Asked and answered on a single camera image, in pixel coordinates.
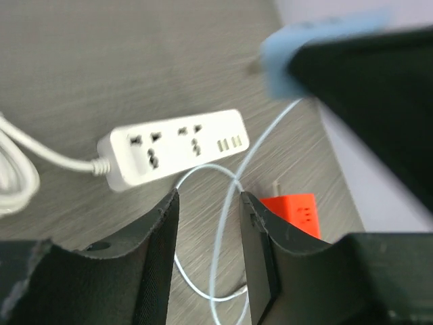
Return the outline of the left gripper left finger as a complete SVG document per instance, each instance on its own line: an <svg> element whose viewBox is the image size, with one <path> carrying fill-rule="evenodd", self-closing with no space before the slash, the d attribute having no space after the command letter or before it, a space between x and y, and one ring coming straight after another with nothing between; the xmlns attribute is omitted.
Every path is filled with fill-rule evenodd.
<svg viewBox="0 0 433 325"><path fill-rule="evenodd" d="M164 324L179 194L83 251L51 240L1 243L2 324Z"/></svg>

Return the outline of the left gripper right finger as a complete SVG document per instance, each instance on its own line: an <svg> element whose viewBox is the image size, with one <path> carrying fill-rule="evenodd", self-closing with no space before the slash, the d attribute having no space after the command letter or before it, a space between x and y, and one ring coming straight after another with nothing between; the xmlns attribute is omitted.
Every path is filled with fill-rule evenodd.
<svg viewBox="0 0 433 325"><path fill-rule="evenodd" d="M431 324L432 235L351 233L329 244L240 198L253 324Z"/></svg>

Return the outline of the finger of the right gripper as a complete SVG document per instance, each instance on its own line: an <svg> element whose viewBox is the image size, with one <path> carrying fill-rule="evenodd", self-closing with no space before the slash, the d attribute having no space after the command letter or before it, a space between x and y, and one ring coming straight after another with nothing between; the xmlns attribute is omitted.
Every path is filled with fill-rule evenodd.
<svg viewBox="0 0 433 325"><path fill-rule="evenodd" d="M432 218L432 27L314 40L287 73L322 104L362 216Z"/></svg>

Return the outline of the red cube socket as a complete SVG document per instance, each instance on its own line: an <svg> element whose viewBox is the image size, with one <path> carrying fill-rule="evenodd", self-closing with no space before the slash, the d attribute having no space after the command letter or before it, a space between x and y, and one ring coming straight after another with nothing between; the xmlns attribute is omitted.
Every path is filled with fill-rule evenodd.
<svg viewBox="0 0 433 325"><path fill-rule="evenodd" d="M270 212L291 223L303 232L317 239L321 238L319 216L314 194L286 194L281 193L278 182L273 183L273 196L261 198L261 203Z"/></svg>

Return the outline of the light blue charger plug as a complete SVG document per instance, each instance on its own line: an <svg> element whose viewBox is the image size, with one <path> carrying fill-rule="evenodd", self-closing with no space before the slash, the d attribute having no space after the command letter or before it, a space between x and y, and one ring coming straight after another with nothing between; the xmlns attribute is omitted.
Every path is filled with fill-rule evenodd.
<svg viewBox="0 0 433 325"><path fill-rule="evenodd" d="M311 94L288 72L289 63L303 45L374 33L383 29L390 17L391 9L383 7L284 26L260 44L250 72L264 76L268 94L276 100L307 98Z"/></svg>

